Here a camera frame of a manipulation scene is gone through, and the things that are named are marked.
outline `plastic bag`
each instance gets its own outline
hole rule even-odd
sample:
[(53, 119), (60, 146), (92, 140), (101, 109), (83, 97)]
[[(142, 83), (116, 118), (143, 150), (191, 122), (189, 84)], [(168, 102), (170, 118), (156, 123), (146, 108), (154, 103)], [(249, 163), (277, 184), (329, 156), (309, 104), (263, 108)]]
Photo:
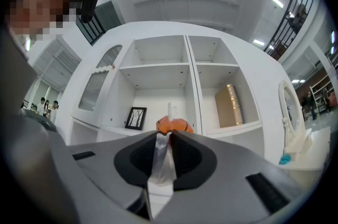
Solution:
[[(168, 117), (173, 120), (177, 114), (177, 108), (168, 103)], [(170, 185), (176, 179), (175, 164), (171, 146), (169, 145), (170, 133), (166, 136), (158, 133), (154, 151), (152, 175), (149, 182), (157, 186)]]

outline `black slot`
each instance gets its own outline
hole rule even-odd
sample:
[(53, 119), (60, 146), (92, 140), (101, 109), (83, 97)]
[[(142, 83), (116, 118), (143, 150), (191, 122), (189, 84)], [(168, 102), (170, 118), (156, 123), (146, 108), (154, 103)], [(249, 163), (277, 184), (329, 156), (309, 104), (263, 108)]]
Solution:
[(91, 156), (94, 156), (95, 153), (92, 151), (87, 151), (87, 152), (83, 152), (83, 153), (78, 153), (78, 154), (73, 154), (73, 157), (75, 160), (80, 160), (80, 159), (84, 159), (84, 158), (88, 158)]
[(271, 214), (289, 203), (261, 173), (247, 176), (246, 179)]

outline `person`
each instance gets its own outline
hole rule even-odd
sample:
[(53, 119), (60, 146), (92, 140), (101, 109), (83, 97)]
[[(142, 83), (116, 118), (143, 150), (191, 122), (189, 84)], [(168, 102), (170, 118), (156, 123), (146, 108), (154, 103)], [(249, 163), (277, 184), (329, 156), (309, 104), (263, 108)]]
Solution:
[(47, 117), (49, 101), (46, 100), (43, 107), (43, 117)]
[(324, 102), (325, 102), (326, 112), (330, 113), (331, 112), (331, 105), (330, 105), (330, 100), (328, 98), (328, 87), (323, 89), (323, 99), (324, 99)]
[(308, 106), (309, 110), (311, 111), (312, 120), (315, 120), (317, 118), (317, 115), (316, 115), (316, 112), (314, 111), (314, 109), (312, 107), (313, 99), (312, 99), (312, 95), (311, 95), (310, 91), (307, 94), (306, 102), (307, 102), (307, 106)]
[(43, 116), (43, 113), (44, 113), (44, 102), (45, 102), (44, 97), (41, 97), (41, 101), (37, 105), (37, 108), (36, 108), (36, 113), (41, 115), (41, 116)]
[(55, 100), (53, 103), (53, 109), (51, 111), (51, 121), (53, 123), (55, 123), (55, 118), (57, 117), (58, 105), (59, 103)]

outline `blue cloth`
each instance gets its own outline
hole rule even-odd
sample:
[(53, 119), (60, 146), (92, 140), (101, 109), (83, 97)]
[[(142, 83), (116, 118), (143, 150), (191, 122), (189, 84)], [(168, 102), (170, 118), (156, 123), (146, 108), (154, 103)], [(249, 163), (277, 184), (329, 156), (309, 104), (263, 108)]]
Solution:
[(279, 161), (279, 164), (280, 165), (285, 165), (285, 164), (289, 163), (290, 161), (291, 161), (291, 156), (289, 154), (284, 154), (281, 157), (281, 159)]

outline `black picture frame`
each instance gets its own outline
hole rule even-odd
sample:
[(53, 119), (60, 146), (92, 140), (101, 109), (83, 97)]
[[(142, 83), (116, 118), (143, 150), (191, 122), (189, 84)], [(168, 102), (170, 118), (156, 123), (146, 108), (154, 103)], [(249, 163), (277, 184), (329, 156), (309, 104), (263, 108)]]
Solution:
[(146, 117), (146, 113), (147, 113), (147, 108), (132, 107), (130, 109), (128, 119), (126, 121), (125, 128), (134, 129), (134, 130), (142, 130), (144, 120)]

